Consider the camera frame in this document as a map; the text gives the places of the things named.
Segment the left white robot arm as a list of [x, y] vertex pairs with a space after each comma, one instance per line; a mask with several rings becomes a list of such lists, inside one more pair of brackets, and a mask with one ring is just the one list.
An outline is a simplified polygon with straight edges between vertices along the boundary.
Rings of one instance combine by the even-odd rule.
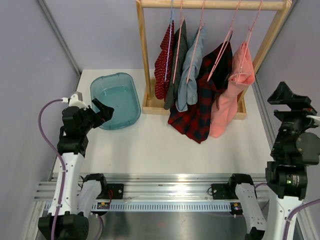
[[80, 170], [89, 143], [87, 134], [111, 120], [114, 108], [95, 98], [92, 103], [99, 110], [95, 112], [75, 95], [58, 101], [68, 106], [62, 111], [63, 125], [57, 146], [53, 146], [45, 133], [41, 135], [59, 159], [59, 172], [47, 216], [40, 217], [37, 226], [47, 240], [85, 240], [94, 201], [114, 196], [102, 173], [86, 175], [81, 190], [78, 190]]

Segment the pink skirt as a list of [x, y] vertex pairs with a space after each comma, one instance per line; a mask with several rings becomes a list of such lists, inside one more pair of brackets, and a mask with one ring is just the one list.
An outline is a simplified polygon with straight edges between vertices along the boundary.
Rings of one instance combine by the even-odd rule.
[[232, 70], [227, 77], [227, 89], [214, 101], [211, 108], [209, 136], [214, 138], [220, 137], [225, 132], [227, 125], [236, 115], [238, 110], [238, 94], [247, 89], [255, 81], [254, 70], [252, 76], [247, 79], [248, 84], [235, 84], [229, 80], [230, 75], [235, 69], [236, 60], [234, 55], [232, 57]]

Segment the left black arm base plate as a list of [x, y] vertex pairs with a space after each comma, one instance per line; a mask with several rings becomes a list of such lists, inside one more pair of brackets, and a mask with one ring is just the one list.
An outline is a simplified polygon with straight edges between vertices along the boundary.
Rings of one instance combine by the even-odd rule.
[[123, 183], [108, 183], [106, 189], [99, 195], [99, 199], [109, 200], [122, 200], [124, 197], [124, 184]]

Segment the pink hanger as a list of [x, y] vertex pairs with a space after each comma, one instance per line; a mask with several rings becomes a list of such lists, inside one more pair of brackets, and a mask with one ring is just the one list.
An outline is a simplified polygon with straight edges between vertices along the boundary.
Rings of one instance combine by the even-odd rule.
[[178, 68], [178, 58], [179, 58], [179, 51], [180, 51], [180, 40], [181, 40], [181, 34], [182, 34], [182, 25], [185, 20], [185, 17], [183, 15], [183, 0], [180, 1], [180, 25], [179, 25], [179, 35], [178, 35], [178, 41], [177, 41], [177, 51], [176, 51], [176, 58], [175, 58], [175, 68], [173, 73], [173, 79], [172, 84], [175, 83], [176, 80], [176, 74], [177, 74], [177, 68]]
[[238, 1], [237, 3], [237, 6], [236, 6], [236, 9], [235, 9], [235, 12], [234, 12], [234, 15], [233, 15], [233, 18], [232, 18], [232, 21], [231, 21], [231, 24], [230, 24], [230, 27], [229, 27], [229, 31], [224, 39], [224, 42], [222, 43], [222, 46], [219, 50], [219, 53], [215, 59], [215, 62], [213, 64], [213, 67], [209, 73], [209, 76], [207, 78], [207, 82], [209, 82], [209, 80], [211, 79], [214, 71], [216, 70], [217, 66], [219, 65], [219, 62], [227, 48], [227, 45], [228, 43], [230, 42], [231, 38], [232, 38], [232, 34], [233, 34], [233, 31], [234, 31], [234, 22], [235, 22], [235, 19], [236, 19], [236, 16], [237, 16], [237, 13], [238, 13], [238, 10], [239, 10], [239, 7], [240, 7], [240, 4], [242, 3], [241, 0]]
[[203, 23], [203, 15], [204, 15], [204, 10], [205, 10], [205, 5], [206, 5], [206, 0], [204, 0], [204, 1], [202, 2], [199, 28], [198, 28], [197, 35], [196, 35], [195, 42], [194, 42], [194, 49], [193, 49], [193, 53], [192, 53], [192, 58], [191, 58], [189, 70], [188, 70], [188, 75], [187, 75], [187, 78], [186, 78], [186, 84], [189, 83], [190, 74], [191, 74], [191, 68], [192, 68], [192, 65], [193, 65], [193, 62], [194, 62], [194, 58], [195, 58], [195, 54], [196, 54], [196, 49], [197, 49], [197, 45], [198, 45], [198, 41], [199, 41], [201, 29], [202, 29], [203, 26], [204, 26], [204, 23]]
[[246, 36], [246, 39], [239, 46], [236, 54], [234, 55], [235, 69], [233, 70], [232, 74], [229, 76], [229, 80], [235, 83], [236, 85], [237, 84], [248, 85], [249, 84], [248, 78], [250, 78], [254, 72], [253, 61], [252, 61], [249, 45], [250, 45], [252, 33], [255, 28], [255, 24], [257, 22], [257, 19], [262, 9], [263, 2], [264, 2], [263, 0], [260, 1], [255, 19], [252, 25], [248, 27], [248, 34]]

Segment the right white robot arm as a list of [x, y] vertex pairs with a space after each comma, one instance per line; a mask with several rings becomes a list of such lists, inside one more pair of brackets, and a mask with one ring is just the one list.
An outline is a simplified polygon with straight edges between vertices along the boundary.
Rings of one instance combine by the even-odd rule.
[[269, 188], [267, 218], [263, 216], [249, 174], [232, 174], [226, 190], [240, 202], [247, 228], [246, 240], [291, 240], [297, 213], [320, 202], [318, 199], [303, 202], [308, 186], [307, 167], [320, 163], [320, 138], [308, 129], [319, 127], [320, 118], [311, 106], [311, 99], [293, 93], [283, 81], [267, 101], [290, 108], [273, 112], [281, 125], [270, 153], [273, 160], [267, 162], [265, 169]]

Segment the blue wire hanger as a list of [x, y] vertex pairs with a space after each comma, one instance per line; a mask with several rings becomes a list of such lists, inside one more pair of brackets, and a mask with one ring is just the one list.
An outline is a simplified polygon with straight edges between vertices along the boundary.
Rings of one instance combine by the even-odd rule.
[[171, 0], [171, 4], [170, 4], [169, 40], [168, 40], [168, 47], [167, 47], [164, 83], [166, 83], [166, 81], [167, 81], [168, 68], [169, 68], [169, 56], [170, 56], [170, 48], [171, 48], [171, 42], [172, 42], [172, 25], [173, 25], [174, 15], [175, 15], [175, 10], [174, 10], [173, 6], [174, 6], [174, 0]]

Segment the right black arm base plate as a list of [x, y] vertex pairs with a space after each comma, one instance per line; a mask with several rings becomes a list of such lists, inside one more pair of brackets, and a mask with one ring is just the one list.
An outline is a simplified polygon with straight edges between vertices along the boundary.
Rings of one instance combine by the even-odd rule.
[[234, 195], [228, 183], [213, 183], [211, 185], [212, 198], [214, 200], [233, 200]]

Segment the wooden clothes rack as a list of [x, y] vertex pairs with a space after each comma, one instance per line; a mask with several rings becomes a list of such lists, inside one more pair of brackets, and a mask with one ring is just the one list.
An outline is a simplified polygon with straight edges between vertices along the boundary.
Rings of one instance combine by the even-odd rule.
[[276, 14], [252, 62], [254, 73], [257, 73], [268, 51], [274, 43], [281, 27], [292, 8], [291, 0], [137, 0], [136, 11], [139, 25], [142, 60], [145, 76], [145, 93], [142, 102], [142, 112], [149, 115], [168, 116], [169, 110], [164, 109], [164, 101], [156, 98], [152, 87], [155, 78], [150, 76], [148, 47], [145, 27], [144, 9], [201, 9], [201, 10], [240, 10], [240, 11], [275, 11]]

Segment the red plaid skirt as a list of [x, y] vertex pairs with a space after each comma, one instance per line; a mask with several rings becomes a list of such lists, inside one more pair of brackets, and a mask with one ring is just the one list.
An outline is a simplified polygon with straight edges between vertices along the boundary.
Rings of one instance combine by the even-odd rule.
[[219, 45], [202, 58], [196, 78], [197, 103], [189, 105], [185, 112], [179, 112], [175, 106], [170, 108], [168, 124], [198, 144], [209, 136], [212, 105], [216, 96], [227, 89], [227, 77], [232, 71], [233, 52], [231, 44], [228, 43], [211, 78], [208, 79], [221, 48], [222, 45]]

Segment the teal plastic basin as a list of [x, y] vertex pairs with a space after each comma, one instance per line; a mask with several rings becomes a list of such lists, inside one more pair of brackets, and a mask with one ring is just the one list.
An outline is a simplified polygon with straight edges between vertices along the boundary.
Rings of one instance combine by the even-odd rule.
[[90, 85], [90, 98], [114, 108], [112, 118], [100, 126], [118, 130], [132, 126], [141, 115], [141, 106], [133, 78], [124, 72], [100, 76]]

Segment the light blue denim skirt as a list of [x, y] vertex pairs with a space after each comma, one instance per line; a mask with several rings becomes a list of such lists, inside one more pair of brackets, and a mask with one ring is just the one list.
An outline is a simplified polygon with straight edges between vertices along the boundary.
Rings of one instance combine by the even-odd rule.
[[175, 101], [175, 106], [179, 112], [187, 111], [188, 106], [195, 105], [198, 102], [197, 77], [199, 75], [204, 57], [204, 45], [207, 35], [207, 30], [204, 26], [200, 31], [198, 43], [196, 46], [196, 52], [191, 67], [189, 82], [188, 84], [186, 84], [188, 71], [194, 50], [194, 42], [196, 41], [197, 33], [198, 31], [195, 34], [192, 45], [188, 46], [188, 51], [186, 53], [185, 60], [183, 63], [183, 72], [178, 87], [177, 99]]

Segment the red polka dot skirt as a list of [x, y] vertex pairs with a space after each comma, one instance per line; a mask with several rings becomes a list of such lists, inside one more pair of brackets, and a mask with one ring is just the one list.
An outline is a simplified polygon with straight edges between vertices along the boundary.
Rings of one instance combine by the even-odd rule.
[[169, 32], [170, 32], [170, 25], [168, 26], [163, 40], [160, 44], [161, 52], [157, 57], [154, 67], [154, 76], [155, 76], [155, 97], [159, 100], [166, 99], [167, 92], [169, 90], [170, 79], [172, 75], [172, 64], [173, 64], [173, 48], [174, 48], [174, 29], [175, 23], [172, 22], [172, 36], [171, 36], [171, 45], [170, 45], [170, 52], [169, 52], [169, 62], [168, 62], [168, 72], [167, 72], [167, 80], [166, 83], [164, 82], [165, 79], [165, 70], [166, 70], [166, 60], [167, 60], [167, 49], [169, 43]]

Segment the aluminium mounting rail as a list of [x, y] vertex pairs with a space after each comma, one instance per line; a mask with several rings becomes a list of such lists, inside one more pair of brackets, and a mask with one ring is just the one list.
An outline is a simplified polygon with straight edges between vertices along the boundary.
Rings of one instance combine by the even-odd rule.
[[125, 202], [209, 202], [211, 184], [227, 183], [231, 173], [105, 173], [107, 183], [124, 184]]

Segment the dark grey dotted skirt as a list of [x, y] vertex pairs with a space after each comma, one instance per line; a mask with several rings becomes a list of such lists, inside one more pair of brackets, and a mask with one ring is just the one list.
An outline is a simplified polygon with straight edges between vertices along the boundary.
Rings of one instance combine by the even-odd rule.
[[171, 78], [170, 78], [169, 88], [168, 88], [166, 98], [164, 101], [164, 106], [163, 106], [163, 108], [165, 110], [170, 109], [173, 106], [175, 100], [178, 98], [178, 90], [179, 90], [179, 85], [180, 85], [180, 81], [181, 81], [182, 73], [183, 73], [183, 64], [184, 64], [184, 61], [186, 58], [186, 54], [188, 52], [188, 37], [187, 37], [186, 20], [184, 20], [183, 24], [182, 24], [180, 46], [179, 46], [179, 55], [178, 55], [178, 62], [177, 62], [177, 71], [176, 71], [175, 82], [173, 84], [173, 76], [174, 76], [174, 70], [175, 70], [178, 38], [179, 38], [179, 29], [174, 34]]

